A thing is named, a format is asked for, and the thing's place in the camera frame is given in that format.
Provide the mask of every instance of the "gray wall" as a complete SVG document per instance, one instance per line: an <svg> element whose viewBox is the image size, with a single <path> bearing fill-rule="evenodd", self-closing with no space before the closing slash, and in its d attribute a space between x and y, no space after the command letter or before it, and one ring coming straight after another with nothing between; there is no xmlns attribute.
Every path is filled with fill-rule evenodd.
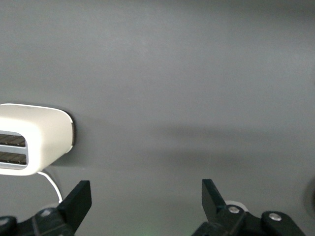
<svg viewBox="0 0 315 236"><path fill-rule="evenodd" d="M48 171L64 196L91 181L78 236L189 236L202 178L313 235L315 2L231 2L0 1L0 103L77 123ZM0 189L20 220L57 201L40 175Z"/></svg>

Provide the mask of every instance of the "white cable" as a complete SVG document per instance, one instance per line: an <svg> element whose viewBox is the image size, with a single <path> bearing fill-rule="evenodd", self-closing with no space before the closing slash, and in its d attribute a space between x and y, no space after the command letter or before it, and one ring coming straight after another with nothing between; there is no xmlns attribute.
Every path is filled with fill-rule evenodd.
<svg viewBox="0 0 315 236"><path fill-rule="evenodd" d="M56 183L51 179L51 177L50 177L48 174L46 174L46 173L44 173L44 172L42 172L42 171L39 171L39 172L37 172L37 173L40 174L40 175L42 175L42 176L45 176L45 177L48 179L48 181L49 181L49 182L51 183L51 185L54 187L54 189L55 189L55 191L56 191L56 193L57 193L57 195L58 195L59 203L61 203L61 202L63 201L63 197L61 196L60 190L59 190L58 186L56 185Z"/></svg>

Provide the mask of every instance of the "power cord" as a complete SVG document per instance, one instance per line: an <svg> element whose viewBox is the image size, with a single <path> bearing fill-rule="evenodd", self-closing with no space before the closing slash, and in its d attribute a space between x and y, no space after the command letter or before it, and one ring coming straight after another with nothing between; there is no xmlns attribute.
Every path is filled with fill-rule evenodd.
<svg viewBox="0 0 315 236"><path fill-rule="evenodd" d="M60 193L60 190L58 188L58 186L56 185L56 183L53 181L53 179L46 173L42 172L42 171L39 171L37 172L38 174L42 175L42 176L45 176L48 181L51 183L51 185L54 187L57 195L58 195L58 198L59 198L59 203L61 203L63 201L63 197L61 196L61 193Z"/></svg>

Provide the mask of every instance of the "black plastic part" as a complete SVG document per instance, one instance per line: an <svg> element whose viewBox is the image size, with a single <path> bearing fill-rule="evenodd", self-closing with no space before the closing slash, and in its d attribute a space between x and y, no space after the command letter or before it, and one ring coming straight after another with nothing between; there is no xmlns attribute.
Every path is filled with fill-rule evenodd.
<svg viewBox="0 0 315 236"><path fill-rule="evenodd" d="M0 236L11 236L16 228L17 221L13 216L0 217Z"/></svg>
<svg viewBox="0 0 315 236"><path fill-rule="evenodd" d="M261 227L261 220L249 212L246 212L246 219L239 236L269 236Z"/></svg>
<svg viewBox="0 0 315 236"><path fill-rule="evenodd" d="M246 218L245 212L231 213L228 209L221 210L215 219L203 223L192 236L237 236Z"/></svg>
<svg viewBox="0 0 315 236"><path fill-rule="evenodd" d="M209 222L220 210L226 209L225 201L211 179L202 180L202 206Z"/></svg>
<svg viewBox="0 0 315 236"><path fill-rule="evenodd" d="M67 225L55 208L39 211L32 218L18 224L13 236L74 236L72 228Z"/></svg>
<svg viewBox="0 0 315 236"><path fill-rule="evenodd" d="M269 217L271 213L276 213L281 217L280 221L275 221ZM305 236L302 230L286 214L278 211L266 211L261 216L264 230L272 236Z"/></svg>
<svg viewBox="0 0 315 236"><path fill-rule="evenodd" d="M91 205L90 182L83 180L59 204L57 210L61 213L64 221L76 232Z"/></svg>

